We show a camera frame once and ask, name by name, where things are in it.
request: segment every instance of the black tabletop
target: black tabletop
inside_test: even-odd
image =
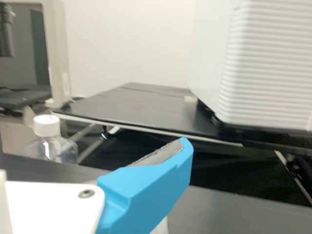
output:
[[[9,180],[85,182],[108,173],[20,156],[0,155]],[[169,214],[171,234],[310,233],[312,210],[189,186]]]
[[[183,88],[128,83],[53,112],[114,124],[237,141],[229,134],[222,134],[206,113],[197,108],[195,96]]]
[[[93,120],[124,128],[139,127],[142,131],[157,130],[312,155],[311,134],[303,138],[285,132],[217,126],[212,121],[212,113],[198,105],[197,98],[185,88],[128,83],[53,112],[63,117],[78,117],[81,121]]]
[[[51,97],[48,85],[12,85],[5,88],[0,84],[0,107],[19,110]]]

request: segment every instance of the plastic water bottle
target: plastic water bottle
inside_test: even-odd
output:
[[[72,140],[61,137],[59,118],[53,115],[34,117],[37,140],[30,142],[24,155],[60,163],[77,163],[78,146]]]

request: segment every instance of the screw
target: screw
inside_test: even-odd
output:
[[[90,198],[95,194],[95,192],[93,190],[87,189],[87,190],[83,190],[82,192],[80,192],[78,194],[79,198]]]

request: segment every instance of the white ribbed panel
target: white ribbed panel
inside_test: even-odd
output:
[[[223,122],[311,131],[312,0],[241,0],[215,113]]]

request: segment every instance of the white bottle cap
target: white bottle cap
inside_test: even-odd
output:
[[[34,132],[39,137],[59,136],[59,118],[53,115],[40,115],[34,117]]]

